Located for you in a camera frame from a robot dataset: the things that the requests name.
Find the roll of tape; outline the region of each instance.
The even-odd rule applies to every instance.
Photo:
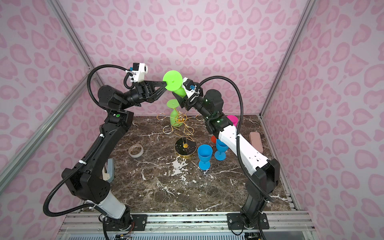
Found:
[[[132,151],[134,148],[136,148],[136,147],[141,148],[140,152],[139,152],[138,154],[135,154],[135,155],[131,154],[131,151]],[[135,144],[135,145],[131,146],[131,147],[129,148],[129,150],[128,150],[128,154],[129,154],[131,157],[133,157],[133,158],[140,157],[143,153],[144,153],[144,148],[143,148],[143,146],[141,146],[140,144]]]

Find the marble tabletop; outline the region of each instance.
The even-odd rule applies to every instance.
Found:
[[[209,170],[202,171],[197,150],[186,159],[176,154],[174,144],[180,136],[164,134],[162,129],[166,125],[169,118],[134,117],[132,127],[111,154],[115,159],[111,191],[117,199],[133,212],[239,211],[248,193],[236,155],[228,150],[222,162],[212,157]],[[215,153],[216,146],[210,141],[204,122],[189,119],[188,125],[194,128],[197,147],[209,144]],[[249,141],[252,131],[260,132],[264,155],[271,159],[257,116],[244,116],[241,134]],[[128,154],[134,144],[144,148],[138,158]],[[290,210],[281,184],[271,195],[276,200],[268,203],[265,211]]]

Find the pink case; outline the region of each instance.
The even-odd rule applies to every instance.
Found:
[[[249,139],[251,142],[251,145],[260,153],[263,153],[263,144],[262,139],[260,137],[260,133],[258,132],[251,132],[249,134]]]

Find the pink patterned wall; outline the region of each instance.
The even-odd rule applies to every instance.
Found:
[[[178,70],[201,81],[224,75],[241,90],[245,112],[256,114],[280,65],[306,0],[62,0],[61,4],[95,65],[149,66],[148,80]],[[124,91],[124,72],[101,71],[106,84]],[[228,83],[221,91],[226,113],[239,113]],[[170,93],[132,109],[136,115],[167,110]]]
[[[384,238],[384,1],[321,0],[265,119],[321,239]]]
[[[47,217],[43,202],[61,180],[61,172],[72,168],[99,135],[106,114],[84,91],[22,171],[0,196],[0,239],[54,239],[64,217]],[[63,186],[51,201],[51,211],[79,205]]]
[[[43,0],[0,2],[0,172],[85,75]]]

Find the pink cup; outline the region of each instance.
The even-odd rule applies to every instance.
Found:
[[[238,123],[239,119],[238,119],[236,116],[234,116],[234,115],[229,115],[229,116],[227,116],[227,118],[233,122],[233,125],[234,125],[235,127],[237,126],[237,123]]]

